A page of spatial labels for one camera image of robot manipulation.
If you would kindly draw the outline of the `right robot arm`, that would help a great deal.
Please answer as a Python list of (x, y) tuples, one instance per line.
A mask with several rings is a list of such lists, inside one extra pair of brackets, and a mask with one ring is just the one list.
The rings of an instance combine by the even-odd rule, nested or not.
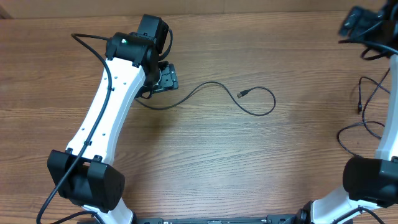
[(363, 44), (364, 60), (389, 59), (389, 104), (383, 134), (374, 157), (353, 154), (343, 171), (343, 183), (326, 197), (309, 201), (291, 223), (352, 223), (366, 212), (378, 223), (379, 208), (397, 203), (397, 1), (379, 12), (353, 7), (339, 30), (342, 44)]

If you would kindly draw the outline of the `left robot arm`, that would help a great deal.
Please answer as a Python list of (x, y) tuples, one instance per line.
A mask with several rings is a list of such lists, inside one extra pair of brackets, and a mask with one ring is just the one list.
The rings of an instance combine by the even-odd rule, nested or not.
[(134, 223), (123, 201), (125, 178), (113, 167), (116, 144), (136, 98), (178, 88), (175, 68), (166, 61), (172, 31), (161, 18), (144, 15), (136, 32), (106, 39), (99, 57), (104, 72), (88, 113), (64, 151), (52, 151), (47, 167), (54, 195), (81, 206), (96, 223)]

